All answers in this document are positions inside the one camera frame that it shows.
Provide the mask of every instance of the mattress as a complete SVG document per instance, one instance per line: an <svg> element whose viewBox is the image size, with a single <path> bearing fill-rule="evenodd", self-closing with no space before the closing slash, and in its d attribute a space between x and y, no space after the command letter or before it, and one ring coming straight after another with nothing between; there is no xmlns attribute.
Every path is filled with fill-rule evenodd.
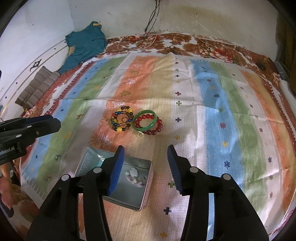
<svg viewBox="0 0 296 241"><path fill-rule="evenodd" d="M87 146L115 152L123 145L127 155L153 162L154 178L142 211L104 203L113 240L179 240L189 198L174 186L166 158L173 144L207 174L229 173L272 238L294 209L296 190L296 122L279 82L269 58L221 39L180 33L145 42L111 39L104 54L63 74L25 114L50 114L62 123L15 161L27 203L39 207L61 175L73 176ZM153 110L163 121L161 132L140 139L132 129L112 130L110 116L122 105L134 113ZM208 239L213 207L210 196ZM32 221L36 212L21 210ZM30 226L19 216L10 221L22 233ZM79 227L85 238L81 215Z"/></svg>

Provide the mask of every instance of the open tin box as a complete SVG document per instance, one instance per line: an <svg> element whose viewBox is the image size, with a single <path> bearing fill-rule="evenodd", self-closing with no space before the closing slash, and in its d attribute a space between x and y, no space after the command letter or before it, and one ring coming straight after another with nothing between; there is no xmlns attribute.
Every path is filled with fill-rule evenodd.
<svg viewBox="0 0 296 241"><path fill-rule="evenodd" d="M88 146L79 162L75 177L83 176L89 170L100 167L106 158L112 156L114 156L113 152ZM128 181L126 178L126 171L130 171L133 167L138 171L137 180L143 183L144 187L142 188L133 185L131 181ZM125 156L115 191L110 196L104 196L103 198L114 204L140 211L148 200L152 178L153 171L151 161Z"/></svg>

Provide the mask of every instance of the red beaded bracelet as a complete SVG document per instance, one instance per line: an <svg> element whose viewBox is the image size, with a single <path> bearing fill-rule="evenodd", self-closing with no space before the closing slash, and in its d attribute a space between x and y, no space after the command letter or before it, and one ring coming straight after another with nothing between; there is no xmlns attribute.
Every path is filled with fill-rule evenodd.
<svg viewBox="0 0 296 241"><path fill-rule="evenodd" d="M150 114L146 114L146 115L142 115L142 116L139 116L134 124L135 124L135 127L136 128L142 128L141 125L140 125L140 121L141 120L145 120L145 119L154 119L154 115L150 115ZM156 124L157 124L157 128L155 130L148 130L148 131L143 131L143 134L147 134L147 135L156 135L157 132L160 132L161 131L161 128L163 127L163 124L162 124L162 120L158 118L157 116L157 121L156 121Z"/></svg>

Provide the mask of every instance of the colorful beaded bracelet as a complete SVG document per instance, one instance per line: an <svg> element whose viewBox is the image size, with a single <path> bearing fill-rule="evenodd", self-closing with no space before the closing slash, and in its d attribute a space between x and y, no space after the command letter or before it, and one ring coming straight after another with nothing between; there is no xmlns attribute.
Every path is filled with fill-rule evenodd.
<svg viewBox="0 0 296 241"><path fill-rule="evenodd" d="M117 120L118 115L121 115L121 114L127 115L127 120L123 123L119 123ZM112 117L110 119L112 129L117 132L128 130L131 126L130 122L132 122L132 120L133 120L133 110L129 106L126 106L126 105L120 107L120 109L118 109L115 113L113 113Z"/></svg>
<svg viewBox="0 0 296 241"><path fill-rule="evenodd" d="M142 110L134 116L131 125L136 131L141 131L141 132L148 131L156 124L157 119L153 119L153 121L146 127L138 128L135 126L135 121L137 120L137 118L140 117L141 115L147 114L147 113L151 113L151 114L153 114L153 116L156 116L156 114L152 110Z"/></svg>
<svg viewBox="0 0 296 241"><path fill-rule="evenodd" d="M154 115L150 115L150 114L146 114L146 115L142 115L142 116L139 116L136 120L135 120L135 122L134 122L134 124L135 124L135 127L137 127L137 128L142 128L141 126L140 126L140 121L141 120L144 120L144 119L154 119L155 117L154 117ZM156 119L156 123L157 123L157 127L156 127L156 129L155 130L147 130L147 131L143 131L143 134L147 134L147 135L156 135L157 134L157 132L160 132L161 131L161 128L163 127L163 125L162 125L162 120L161 119L159 119L158 118L158 116L157 116L157 119Z"/></svg>

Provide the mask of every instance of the clear crystal pendant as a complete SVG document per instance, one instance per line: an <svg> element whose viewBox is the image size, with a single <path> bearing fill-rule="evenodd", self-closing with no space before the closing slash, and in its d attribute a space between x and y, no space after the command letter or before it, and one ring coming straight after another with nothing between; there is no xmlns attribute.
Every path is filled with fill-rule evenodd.
<svg viewBox="0 0 296 241"><path fill-rule="evenodd" d="M137 131L137 137L142 138L144 136L144 133L141 131Z"/></svg>

